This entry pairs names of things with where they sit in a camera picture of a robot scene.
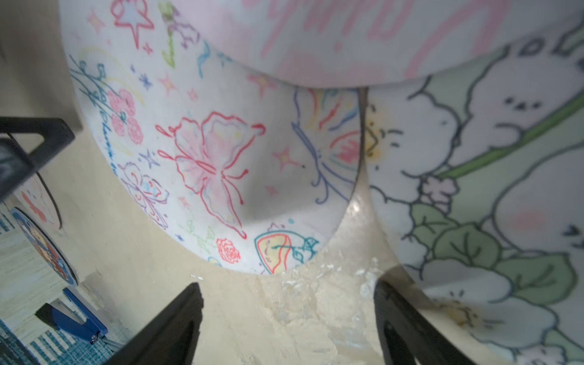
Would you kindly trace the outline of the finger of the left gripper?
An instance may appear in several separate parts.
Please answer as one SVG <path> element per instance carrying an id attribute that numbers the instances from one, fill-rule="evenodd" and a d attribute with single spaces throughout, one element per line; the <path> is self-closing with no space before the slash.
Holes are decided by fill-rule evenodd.
<path id="1" fill-rule="evenodd" d="M 74 132 L 60 118 L 1 118 L 1 199 L 12 194 L 73 143 Z"/>

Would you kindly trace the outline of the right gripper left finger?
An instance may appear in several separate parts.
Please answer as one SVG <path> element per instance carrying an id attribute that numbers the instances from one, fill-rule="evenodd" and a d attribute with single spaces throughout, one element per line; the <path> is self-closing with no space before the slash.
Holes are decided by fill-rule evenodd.
<path id="1" fill-rule="evenodd" d="M 191 364 L 203 321 L 204 300 L 191 283 L 108 364 Z"/>

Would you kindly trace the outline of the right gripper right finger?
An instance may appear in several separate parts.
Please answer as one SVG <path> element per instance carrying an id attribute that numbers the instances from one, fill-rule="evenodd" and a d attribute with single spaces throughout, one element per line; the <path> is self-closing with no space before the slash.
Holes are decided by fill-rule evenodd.
<path id="1" fill-rule="evenodd" d="M 474 363 L 440 334 L 388 282 L 377 281 L 374 307 L 384 363 L 391 365 Z"/>

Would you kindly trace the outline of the white pink butterfly coaster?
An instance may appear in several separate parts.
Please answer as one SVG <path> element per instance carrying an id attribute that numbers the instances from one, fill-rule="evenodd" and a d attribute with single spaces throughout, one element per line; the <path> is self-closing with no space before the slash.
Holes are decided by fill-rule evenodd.
<path id="1" fill-rule="evenodd" d="M 216 266 L 256 275 L 325 247 L 357 181 L 356 91 L 246 68 L 172 1 L 61 1 L 59 19 L 82 116 L 158 227 Z"/>

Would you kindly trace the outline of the blue black stapler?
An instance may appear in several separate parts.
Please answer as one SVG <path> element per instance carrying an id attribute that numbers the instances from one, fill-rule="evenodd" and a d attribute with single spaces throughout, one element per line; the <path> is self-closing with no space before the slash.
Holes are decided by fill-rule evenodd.
<path id="1" fill-rule="evenodd" d="M 62 293 L 77 311 L 70 308 L 62 299 L 56 299 L 50 304 L 43 304 L 36 311 L 36 318 L 56 331 L 61 331 L 91 345 L 103 342 L 113 352 L 123 348 L 122 343 L 108 339 L 109 330 L 104 321 L 75 287 L 66 287 Z"/>

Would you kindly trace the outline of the blue red car coaster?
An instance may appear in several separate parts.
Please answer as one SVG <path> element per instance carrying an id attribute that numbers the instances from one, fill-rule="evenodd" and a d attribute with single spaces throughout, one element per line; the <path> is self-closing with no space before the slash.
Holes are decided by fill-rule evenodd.
<path id="1" fill-rule="evenodd" d="M 68 284 L 77 285 L 78 280 L 74 271 L 44 230 L 19 208 L 12 208 L 11 214 L 34 249 L 49 267 Z"/>

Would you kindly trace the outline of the white green floral coaster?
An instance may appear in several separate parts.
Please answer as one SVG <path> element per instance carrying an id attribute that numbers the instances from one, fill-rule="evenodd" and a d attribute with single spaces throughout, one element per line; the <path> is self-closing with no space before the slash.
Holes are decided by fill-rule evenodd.
<path id="1" fill-rule="evenodd" d="M 583 362 L 583 14 L 369 89 L 365 162 L 403 269 L 515 364 Z"/>

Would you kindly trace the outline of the pink bunny coaster right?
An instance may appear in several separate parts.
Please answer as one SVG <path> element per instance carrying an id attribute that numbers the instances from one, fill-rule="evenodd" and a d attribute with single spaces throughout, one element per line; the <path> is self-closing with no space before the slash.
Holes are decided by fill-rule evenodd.
<path id="1" fill-rule="evenodd" d="M 305 87 L 402 82 L 460 65 L 583 9 L 581 1 L 177 1 L 237 62 Z"/>

